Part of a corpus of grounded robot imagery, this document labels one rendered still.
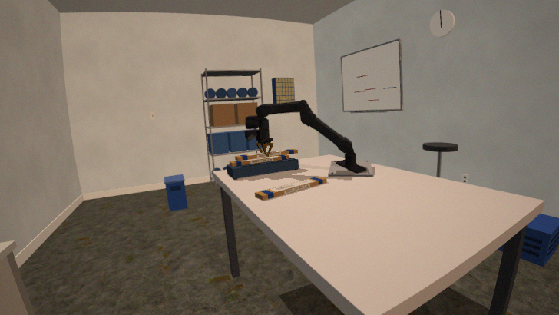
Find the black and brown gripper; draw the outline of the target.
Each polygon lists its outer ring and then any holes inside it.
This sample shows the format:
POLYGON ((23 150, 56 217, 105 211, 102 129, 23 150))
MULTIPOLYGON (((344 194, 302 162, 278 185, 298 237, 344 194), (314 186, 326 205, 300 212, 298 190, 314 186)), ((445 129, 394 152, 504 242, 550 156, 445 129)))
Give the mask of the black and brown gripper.
POLYGON ((271 151, 271 149, 272 149, 272 147, 273 147, 273 143, 270 143, 271 141, 273 141, 273 139, 270 138, 269 128, 266 128, 266 138, 264 138, 264 139, 258 139, 258 138, 257 138, 256 140, 258 141, 258 143, 256 143, 256 145, 257 145, 257 147, 260 149, 260 152, 261 152, 261 153, 265 153, 265 155, 268 157, 269 154, 270 154, 270 151, 271 151), (265 140, 265 139, 266 139, 266 140, 265 140), (260 145, 262 145, 263 152, 262 152, 262 150, 261 150, 260 145), (267 146, 270 146, 270 148, 269 148, 269 150, 268 150, 268 153, 266 152, 267 146))

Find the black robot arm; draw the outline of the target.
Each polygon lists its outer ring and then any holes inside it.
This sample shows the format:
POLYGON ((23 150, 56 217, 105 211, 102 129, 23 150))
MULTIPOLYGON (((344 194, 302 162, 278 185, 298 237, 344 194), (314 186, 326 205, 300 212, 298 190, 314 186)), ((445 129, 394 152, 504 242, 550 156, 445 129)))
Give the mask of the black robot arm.
POLYGON ((346 163, 345 160, 342 160, 337 161, 336 164, 357 174, 366 171, 366 168, 361 167, 356 163, 356 153, 354 153, 352 148, 352 142, 348 138, 342 138, 340 134, 322 122, 315 114, 313 114, 312 110, 310 110, 311 108, 307 104, 306 100, 278 104, 262 104, 256 108, 256 114, 258 117, 246 117, 246 129, 257 129, 259 127, 263 130, 245 131, 245 137, 248 141, 251 141, 255 137, 258 139, 266 138, 265 128, 269 128, 269 119, 266 119, 266 116, 269 114, 300 112, 300 120, 303 124, 317 130, 320 134, 334 143, 340 151, 345 153, 346 163), (306 106, 309 108, 309 111, 306 106), (260 121, 260 126, 258 121, 260 121))

